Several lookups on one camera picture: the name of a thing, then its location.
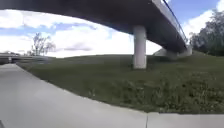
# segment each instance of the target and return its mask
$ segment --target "overpass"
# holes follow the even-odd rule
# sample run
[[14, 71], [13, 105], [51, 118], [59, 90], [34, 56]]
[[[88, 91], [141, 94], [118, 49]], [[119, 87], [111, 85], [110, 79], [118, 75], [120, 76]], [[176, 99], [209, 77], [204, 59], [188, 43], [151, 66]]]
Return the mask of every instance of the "overpass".
[[174, 54], [187, 50], [187, 39], [165, 0], [0, 0], [0, 9], [78, 17], [133, 34], [138, 69], [147, 65], [146, 39]]

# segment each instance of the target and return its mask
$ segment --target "road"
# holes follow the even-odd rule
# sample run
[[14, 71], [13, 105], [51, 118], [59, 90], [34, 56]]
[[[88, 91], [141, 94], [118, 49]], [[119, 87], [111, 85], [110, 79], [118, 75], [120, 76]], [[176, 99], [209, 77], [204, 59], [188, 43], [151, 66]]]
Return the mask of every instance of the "road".
[[5, 128], [224, 126], [224, 115], [147, 114], [93, 101], [57, 88], [13, 64], [0, 66], [0, 120]]

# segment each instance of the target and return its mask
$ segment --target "bridge deck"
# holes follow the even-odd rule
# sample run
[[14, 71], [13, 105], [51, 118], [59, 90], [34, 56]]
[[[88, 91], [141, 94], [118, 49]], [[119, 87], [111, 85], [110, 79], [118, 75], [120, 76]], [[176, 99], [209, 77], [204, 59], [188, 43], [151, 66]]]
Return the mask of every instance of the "bridge deck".
[[142, 25], [149, 40], [167, 50], [182, 52], [185, 41], [164, 8], [160, 0], [0, 0], [0, 9], [78, 17], [129, 34], [133, 34], [133, 26]]

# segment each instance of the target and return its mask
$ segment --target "sky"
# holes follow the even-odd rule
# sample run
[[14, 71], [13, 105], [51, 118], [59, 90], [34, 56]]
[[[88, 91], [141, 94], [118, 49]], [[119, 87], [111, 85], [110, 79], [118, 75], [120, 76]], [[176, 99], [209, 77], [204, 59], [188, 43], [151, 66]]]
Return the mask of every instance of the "sky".
[[[167, 0], [188, 38], [211, 20], [212, 10], [224, 10], [224, 0]], [[56, 45], [54, 57], [96, 54], [133, 54], [133, 36], [90, 21], [17, 10], [0, 10], [0, 52], [25, 53], [37, 32], [50, 36]], [[147, 54], [161, 47], [147, 41]]]

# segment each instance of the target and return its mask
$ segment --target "tree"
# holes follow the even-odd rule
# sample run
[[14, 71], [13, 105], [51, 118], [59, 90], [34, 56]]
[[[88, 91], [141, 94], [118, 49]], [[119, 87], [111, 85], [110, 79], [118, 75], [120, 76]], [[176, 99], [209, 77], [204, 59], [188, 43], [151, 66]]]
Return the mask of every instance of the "tree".
[[55, 49], [55, 45], [50, 41], [50, 37], [43, 37], [41, 33], [36, 33], [33, 38], [33, 45], [31, 51], [29, 51], [30, 55], [40, 56], [45, 55], [49, 51]]
[[224, 56], [224, 12], [213, 11], [212, 20], [199, 34], [193, 34], [191, 44], [197, 51]]

